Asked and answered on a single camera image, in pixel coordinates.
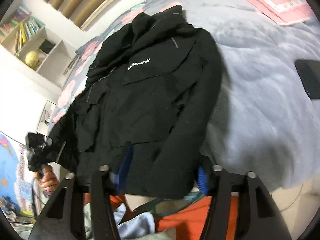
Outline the person left hand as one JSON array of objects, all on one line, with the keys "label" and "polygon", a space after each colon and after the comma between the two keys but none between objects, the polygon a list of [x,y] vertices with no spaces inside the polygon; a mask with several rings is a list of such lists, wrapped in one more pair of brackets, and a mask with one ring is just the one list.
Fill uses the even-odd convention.
[{"label": "person left hand", "polygon": [[57,179],[52,166],[43,165],[42,173],[34,172],[34,178],[37,180],[38,185],[41,189],[47,192],[53,192],[57,189],[60,182]]}]

